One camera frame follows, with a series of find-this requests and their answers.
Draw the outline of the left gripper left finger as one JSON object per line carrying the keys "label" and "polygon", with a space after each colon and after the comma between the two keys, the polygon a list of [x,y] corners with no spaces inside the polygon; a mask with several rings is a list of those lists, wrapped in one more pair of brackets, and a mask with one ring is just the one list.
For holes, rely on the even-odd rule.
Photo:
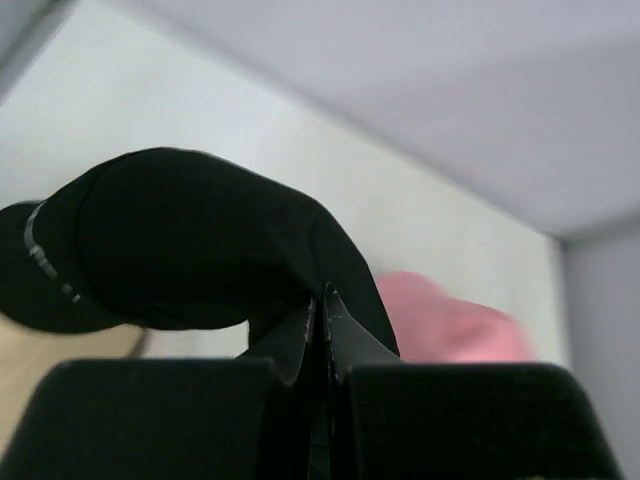
{"label": "left gripper left finger", "polygon": [[51,369],[5,479],[309,479],[316,304],[241,356],[87,359]]}

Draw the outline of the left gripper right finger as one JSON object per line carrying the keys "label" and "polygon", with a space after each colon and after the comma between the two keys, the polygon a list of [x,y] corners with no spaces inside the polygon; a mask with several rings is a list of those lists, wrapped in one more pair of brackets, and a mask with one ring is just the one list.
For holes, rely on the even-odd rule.
{"label": "left gripper right finger", "polygon": [[323,299],[335,479],[619,479],[581,385],[534,364],[408,364]]}

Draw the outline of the pink bucket hat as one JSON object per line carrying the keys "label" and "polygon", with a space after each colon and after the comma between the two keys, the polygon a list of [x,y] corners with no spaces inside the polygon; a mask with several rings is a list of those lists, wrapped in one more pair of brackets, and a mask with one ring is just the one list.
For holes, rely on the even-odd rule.
{"label": "pink bucket hat", "polygon": [[376,286],[400,358],[409,363],[515,363],[535,359],[519,323],[505,313],[450,296],[412,272],[378,276]]}

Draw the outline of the beige bucket hat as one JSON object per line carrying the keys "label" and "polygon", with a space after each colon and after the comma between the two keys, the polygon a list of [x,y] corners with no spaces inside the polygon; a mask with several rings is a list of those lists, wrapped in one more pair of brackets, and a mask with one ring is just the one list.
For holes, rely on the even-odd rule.
{"label": "beige bucket hat", "polygon": [[22,327],[1,318],[1,427],[19,417],[37,382],[56,364],[76,358],[124,358],[144,343],[144,331],[131,326],[58,335]]}

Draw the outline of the black bucket hat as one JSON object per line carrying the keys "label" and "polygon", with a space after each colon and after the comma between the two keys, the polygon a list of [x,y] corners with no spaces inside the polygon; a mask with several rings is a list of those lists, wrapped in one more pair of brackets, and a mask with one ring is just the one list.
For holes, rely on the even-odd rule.
{"label": "black bucket hat", "polygon": [[328,285],[397,350],[369,266],[334,216],[298,190],[198,151],[130,152],[1,212],[1,310],[35,330],[247,323],[256,343]]}

